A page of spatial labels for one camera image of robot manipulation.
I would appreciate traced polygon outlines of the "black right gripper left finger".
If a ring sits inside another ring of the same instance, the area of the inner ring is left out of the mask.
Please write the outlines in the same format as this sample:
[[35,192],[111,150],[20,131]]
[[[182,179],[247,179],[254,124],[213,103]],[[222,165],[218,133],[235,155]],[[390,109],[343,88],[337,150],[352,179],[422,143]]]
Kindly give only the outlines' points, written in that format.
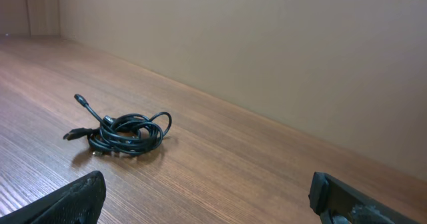
[[1,224],[97,224],[106,198],[100,171],[68,185],[1,218]]

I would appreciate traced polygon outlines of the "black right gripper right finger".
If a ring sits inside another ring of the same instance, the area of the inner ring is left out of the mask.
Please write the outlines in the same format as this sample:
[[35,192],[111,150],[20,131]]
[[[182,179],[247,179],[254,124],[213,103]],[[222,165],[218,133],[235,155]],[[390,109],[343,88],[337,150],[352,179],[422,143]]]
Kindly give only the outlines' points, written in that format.
[[416,224],[327,173],[314,173],[308,197],[323,224]]

